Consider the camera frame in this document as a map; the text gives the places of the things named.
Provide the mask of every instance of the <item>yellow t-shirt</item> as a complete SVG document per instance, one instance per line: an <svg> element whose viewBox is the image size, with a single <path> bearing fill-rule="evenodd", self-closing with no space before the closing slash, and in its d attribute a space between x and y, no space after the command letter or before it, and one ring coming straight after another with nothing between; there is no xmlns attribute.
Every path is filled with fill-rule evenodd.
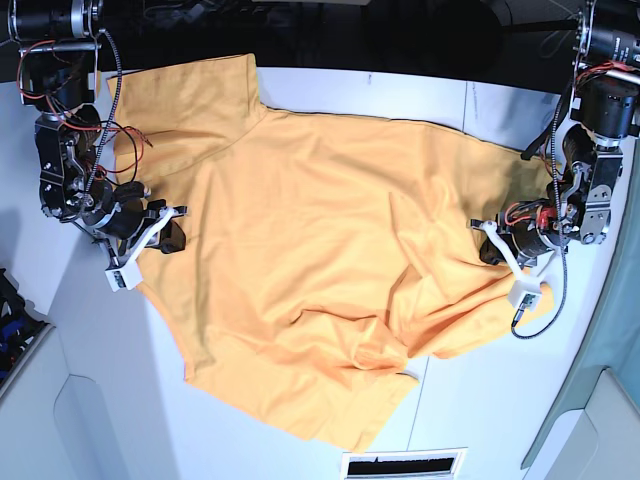
<svg viewBox="0 0 640 480"><path fill-rule="evenodd" d="M425 122L269 109L251 55L127 75L117 121L154 144L153 198L189 207L186 250L146 251L140 290L197 388L362 451L418 383L409 358L509 331L513 276L468 224L538 198L541 162Z"/></svg>

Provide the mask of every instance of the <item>white table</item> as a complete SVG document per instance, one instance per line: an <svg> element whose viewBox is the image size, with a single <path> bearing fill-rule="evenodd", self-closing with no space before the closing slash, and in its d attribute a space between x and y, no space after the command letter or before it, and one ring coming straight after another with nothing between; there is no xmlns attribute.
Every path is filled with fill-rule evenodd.
<svg viewBox="0 0 640 480"><path fill-rule="evenodd" d="M369 72L263 68L259 80L262 100L272 107L433 121L518 149L540 133L557 99ZM69 371L101 387L131 478L337 479L339 449L301 442L182 382L180 354L150 303L137 292L111 293L102 252L86 239L76 246L75 229L40 214L31 137L36 114L18 105L12 85L0 87L0 98L6 105L0 134L7 141L0 218L8 211L20 226L0 234L0 261L8 258L23 295L50 311ZM109 97L103 94L98 106L106 115ZM421 387L400 405L373 450L468 447L460 478L523 478L520 462L566 376L608 270L633 144L625 149L609 238L595 248L571 246L569 296L558 324L536 341L504 337L453 360L410 362ZM36 268L48 275L35 276ZM559 292L557 265L553 272L550 282Z"/></svg>

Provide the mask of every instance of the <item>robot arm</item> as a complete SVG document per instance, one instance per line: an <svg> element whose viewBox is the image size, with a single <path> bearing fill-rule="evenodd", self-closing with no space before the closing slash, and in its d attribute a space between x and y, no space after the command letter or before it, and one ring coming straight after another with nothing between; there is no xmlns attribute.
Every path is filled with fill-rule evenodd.
<svg viewBox="0 0 640 480"><path fill-rule="evenodd" d="M622 173L620 144L629 135L638 136L633 120L640 95L640 4L634 0L589 0L581 12L576 40L574 76L560 98L556 121L522 155L528 160L542 147L545 160L547 146L555 140L555 127L571 109L571 119L579 124L562 141L564 171L550 170L553 181L546 198L518 202L499 212L495 222L472 221L473 228L495 228L502 241L495 241L495 237L492 241L489 236L482 245L480 259L487 264L507 262L514 270L517 264L520 274L519 269L535 266L540 255L559 253L565 270L561 306L566 295L564 256L568 245L571 241L599 244L606 239L611 197ZM557 169L555 145L551 151L547 167ZM517 309L512 330L524 309L535 307L536 295L535 289L510 295Z"/></svg>
<svg viewBox="0 0 640 480"><path fill-rule="evenodd" d="M144 248L165 254L184 250L185 235L173 219L187 209L147 201L149 190L135 180L137 148L131 132L136 129L112 119L101 121L92 105L101 23L102 0L10 2L9 31L21 53L17 83L22 101L42 112L35 128L42 211L74 223L103 245L109 257L107 278L116 291L132 289L142 280L136 258ZM122 184L99 168L112 131L124 132L136 150L133 177Z"/></svg>

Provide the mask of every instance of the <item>black cable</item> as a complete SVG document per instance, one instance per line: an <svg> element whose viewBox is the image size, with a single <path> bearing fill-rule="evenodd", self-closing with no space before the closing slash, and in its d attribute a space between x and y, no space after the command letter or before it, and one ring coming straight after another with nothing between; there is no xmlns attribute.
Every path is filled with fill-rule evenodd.
<svg viewBox="0 0 640 480"><path fill-rule="evenodd" d="M122 186L122 184L114 182L113 180L111 180L109 177L104 177L104 179L109 182L111 185L113 185L114 187L120 187Z"/></svg>
<svg viewBox="0 0 640 480"><path fill-rule="evenodd" d="M578 20L567 18L564 20L551 20L547 22L520 23L509 27L502 27L505 33L534 33L534 32L556 32L575 31L579 27Z"/></svg>
<svg viewBox="0 0 640 480"><path fill-rule="evenodd" d="M60 60L60 58L58 58L56 56L56 53L53 50L53 47L59 43L63 43L63 41L58 41L55 44L52 45L52 49L51 49L51 55L53 55L54 58L56 58L57 60ZM18 78L22 78L22 71L24 70L24 58L26 58L26 55L23 57L22 59L22 63L20 64L20 68L18 69ZM20 93L25 94L25 95L30 95L32 97L38 97L38 96L46 96L46 95L54 95L56 93L58 93L60 90L62 90L71 80L78 78L78 73L80 73L80 65L82 64L82 59L79 62L76 62L76 64L72 64L71 65L71 73L69 74L69 76L64 80L64 82L62 82L55 90L53 91L49 91L49 92L44 92L44 93L40 93L40 92L34 92L31 90L25 90L24 88L20 89Z"/></svg>
<svg viewBox="0 0 640 480"><path fill-rule="evenodd" d="M520 202L520 205L509 210L509 216L506 218L508 221L513 221L513 216L516 213L526 213L527 211L544 204L544 200L534 200L533 202Z"/></svg>
<svg viewBox="0 0 640 480"><path fill-rule="evenodd" d="M513 12L511 11L511 7L509 6L509 2L507 2L507 0L504 0L504 4L507 7L507 10L509 10L509 23L513 27Z"/></svg>
<svg viewBox="0 0 640 480"><path fill-rule="evenodd" d="M587 76L586 79L582 80L578 85L576 85L576 90L580 90L582 88L584 88L584 86L589 83L591 80L595 80L596 78L599 77L604 77L607 74L607 72L596 72L596 73L592 73L591 75Z"/></svg>
<svg viewBox="0 0 640 480"><path fill-rule="evenodd" d="M93 164L93 168L91 169L91 175L89 175L89 180L87 181L87 185L84 189L84 198L86 199L89 195L89 190L91 189L91 184L93 183L93 179L96 176L96 172L98 171L98 165L100 164L100 157L102 156L102 150L104 149L105 144L107 143L107 138L109 136L109 128L111 124L115 120L116 117L116 109L118 108L118 102L120 101L120 92L122 91L122 62L120 61L120 53L118 52L118 47L116 43L113 41L113 37L109 33L108 30L101 30L100 34L104 35L111 46L111 50L113 52L113 57L116 61L116 71L118 73L118 80L116 83L116 89L113 94L113 103L111 104L111 111L109 112L109 117L107 118L107 123L104 131L102 132L102 137L100 138L100 143L98 143L98 148L96 148L96 161ZM82 216L84 213L84 209L86 208L86 202L82 202L80 205L79 216Z"/></svg>
<svg viewBox="0 0 640 480"><path fill-rule="evenodd" d="M91 238L93 238L94 240L96 239L96 236L93 235L89 230L87 230L86 228L82 227L78 222L71 222L73 225L75 225L76 227L78 227L78 230L83 231L84 233L86 233L87 235L89 235Z"/></svg>
<svg viewBox="0 0 640 480"><path fill-rule="evenodd" d="M556 106L556 111L553 115L553 121L551 122L551 162L553 163L554 166L556 164L556 131L558 130L558 123L560 119L561 110L562 110L562 99L558 101L558 105ZM551 326L554 323L556 323L558 318L560 318L560 314L562 313L562 310L564 309L564 304L567 300L567 283L568 283L569 274L567 271L566 252L564 251L564 231L562 229L562 224L561 224L562 211L561 211L561 205L560 205L560 188L558 186L558 173L555 168L552 169L552 178L553 178L553 195L554 195L554 200L556 202L556 212L558 215L557 223L558 223L558 236L560 238L560 247L559 247L560 258L562 259L562 300L560 301L560 306L558 307L558 311L555 313L551 321L547 323L547 325L542 330L539 330L538 332L532 335L520 335L518 332L516 332L516 327L518 326L518 323L520 322L520 318L522 318L522 313L524 311L524 306L520 305L515 315L513 316L513 321L511 322L511 333L513 334L514 337L520 340L534 339L542 335L547 330L549 330L549 328L551 328Z"/></svg>
<svg viewBox="0 0 640 480"><path fill-rule="evenodd" d="M562 91L560 95L560 100L558 101L558 106L560 107L560 115L558 117L558 124L564 121L564 118L567 116L567 112L569 111L569 103L571 100L571 87L573 85L573 81L569 82L567 86ZM551 127L553 125L553 120L549 122L547 128L536 138L531 144L527 147L527 149L520 154L520 158L523 160L531 160L542 144L547 140L547 137L551 134Z"/></svg>
<svg viewBox="0 0 640 480"><path fill-rule="evenodd" d="M133 177L131 177L131 180L129 180L129 182L135 182L136 177L138 176L138 148L135 146L136 142L133 140L133 137L129 134L129 132L124 130L124 133L131 139L134 145L133 154L134 154L135 161L133 162Z"/></svg>
<svg viewBox="0 0 640 480"><path fill-rule="evenodd" d="M575 20L578 18L579 14L570 13L567 17L567 20ZM538 56L544 60L553 58L560 51L562 45L566 41L567 37L571 35L571 33L573 33L571 32L571 30L564 30L564 33L562 31L551 32L542 40L542 42L540 42L540 45L538 45ZM547 47L547 45L551 45L551 42L555 41L555 39L557 38L559 38L559 40L555 42L555 45L553 45L551 50L549 50L548 53L544 52L544 49Z"/></svg>

